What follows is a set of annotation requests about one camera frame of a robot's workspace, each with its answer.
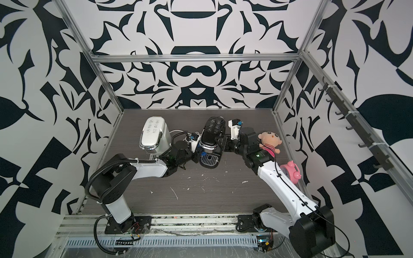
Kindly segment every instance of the chrome trim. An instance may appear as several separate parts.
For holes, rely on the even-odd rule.
[[[157,143],[156,143],[155,145],[152,145],[152,146],[142,145],[142,135],[143,135],[143,131],[142,131],[142,133],[140,134],[139,147],[140,147],[141,149],[151,151],[151,150],[156,149],[156,148],[159,146],[159,142],[161,141],[161,138],[162,138],[162,135],[163,135],[163,134],[162,134],[162,131],[159,130],[158,141],[157,141]]]

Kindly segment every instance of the white debris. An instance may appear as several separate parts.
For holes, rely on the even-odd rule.
[[[172,187],[169,187],[172,191],[173,191],[173,193],[175,194],[175,191],[172,189]],[[176,194],[175,194],[175,197],[176,197],[176,199],[178,200],[178,196],[176,196]]]

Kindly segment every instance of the wall hook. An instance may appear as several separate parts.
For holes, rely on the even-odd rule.
[[[380,165],[378,165],[378,166],[377,166],[377,165],[373,165],[373,167],[376,168],[376,169],[379,169],[379,168],[382,168],[382,167],[383,167],[383,164],[380,164]]]
[[[321,89],[318,89],[319,91],[326,90],[328,88],[328,84],[325,83],[324,86]]]

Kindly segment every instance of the pink plush toy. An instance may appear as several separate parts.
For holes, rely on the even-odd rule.
[[[258,135],[258,138],[261,139],[260,148],[268,151],[271,156],[274,157],[274,154],[280,154],[280,150],[276,149],[278,145],[282,144],[280,137],[273,132],[263,132]]]
[[[301,179],[300,169],[294,161],[291,160],[287,164],[281,165],[280,168],[293,184],[297,184],[298,180]]]

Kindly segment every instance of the power cord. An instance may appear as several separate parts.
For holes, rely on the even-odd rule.
[[[300,195],[297,194],[297,193],[284,181],[284,179],[282,178],[282,175],[278,172],[278,169],[277,169],[277,165],[276,165],[276,162],[275,162],[275,152],[274,152],[273,150],[271,150],[271,151],[274,153],[274,166],[275,166],[275,171],[277,172],[277,175],[278,175],[278,177],[282,180],[282,182],[283,182],[286,186],[288,186],[288,188],[289,188],[295,195],[297,195],[298,199],[300,199],[300,201],[302,202],[303,205],[305,205],[309,210],[311,210],[311,211],[312,211],[314,214],[316,214],[318,217],[322,218],[323,220],[325,220],[326,222],[330,223],[330,224],[333,225],[335,228],[337,228],[341,233],[343,233],[343,235],[344,235],[344,236],[346,237],[346,239],[347,239],[347,243],[348,243],[349,247],[347,248],[346,252],[345,252],[342,256],[339,256],[339,257],[331,257],[331,256],[327,256],[327,255],[325,255],[325,254],[323,254],[323,253],[320,253],[320,254],[323,255],[323,256],[325,256],[325,257],[327,257],[327,258],[343,258],[343,257],[347,256],[347,254],[348,254],[349,251],[350,251],[350,240],[349,240],[349,238],[347,237],[347,235],[343,232],[343,230],[341,230],[339,227],[337,227],[336,225],[334,225],[334,223],[331,223],[330,221],[326,220],[326,219],[323,218],[321,215],[319,215],[318,213],[316,213],[315,211],[313,211],[313,210],[307,205],[307,203],[304,202],[303,199],[301,199]]]
[[[96,245],[99,247],[99,249],[100,250],[102,250],[104,253],[107,253],[107,254],[110,254],[110,255],[116,255],[116,256],[118,256],[119,254],[125,254],[126,252],[127,252],[127,250],[124,250],[124,251],[111,251],[111,250],[108,250],[108,249],[106,249],[106,248],[104,248],[101,244],[100,244],[100,242],[99,242],[99,240],[97,239],[97,224],[98,224],[98,222],[99,222],[99,220],[101,220],[101,219],[103,219],[103,218],[109,218],[110,216],[109,215],[102,215],[102,216],[100,216],[100,217],[98,217],[97,219],[96,219],[96,221],[95,221],[95,224],[93,225],[93,238],[95,239],[95,242],[96,242]],[[132,231],[131,231],[131,228],[129,229],[129,232],[131,233],[131,240],[123,240],[123,239],[119,239],[119,240],[116,240],[116,243],[130,243],[130,242],[135,242],[135,241],[139,241],[140,240],[140,236],[138,235],[138,238],[133,238],[133,235],[132,235]]]

